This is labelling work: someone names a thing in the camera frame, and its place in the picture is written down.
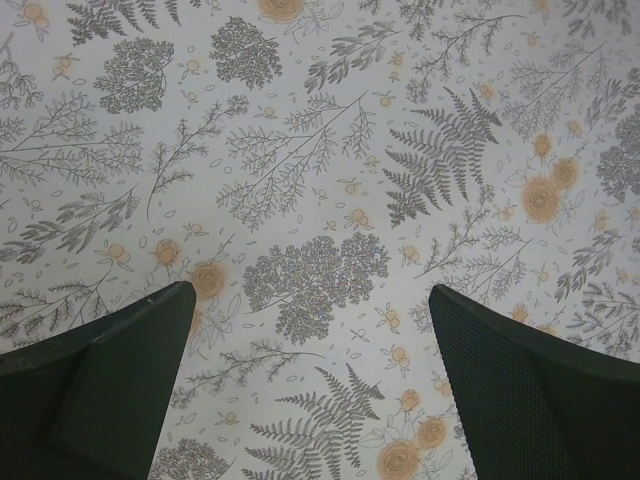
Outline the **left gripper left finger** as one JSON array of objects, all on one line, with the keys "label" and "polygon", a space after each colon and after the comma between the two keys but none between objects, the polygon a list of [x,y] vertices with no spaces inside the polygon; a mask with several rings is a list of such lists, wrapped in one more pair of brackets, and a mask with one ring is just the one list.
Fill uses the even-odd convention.
[{"label": "left gripper left finger", "polygon": [[2,355],[2,478],[146,478],[195,303],[175,282]]}]

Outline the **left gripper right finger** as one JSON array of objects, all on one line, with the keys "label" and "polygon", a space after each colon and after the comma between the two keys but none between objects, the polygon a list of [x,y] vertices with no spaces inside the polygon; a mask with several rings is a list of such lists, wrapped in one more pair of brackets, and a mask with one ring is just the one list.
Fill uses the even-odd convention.
[{"label": "left gripper right finger", "polygon": [[502,316],[445,285],[428,299],[480,479],[636,479],[639,366]]}]

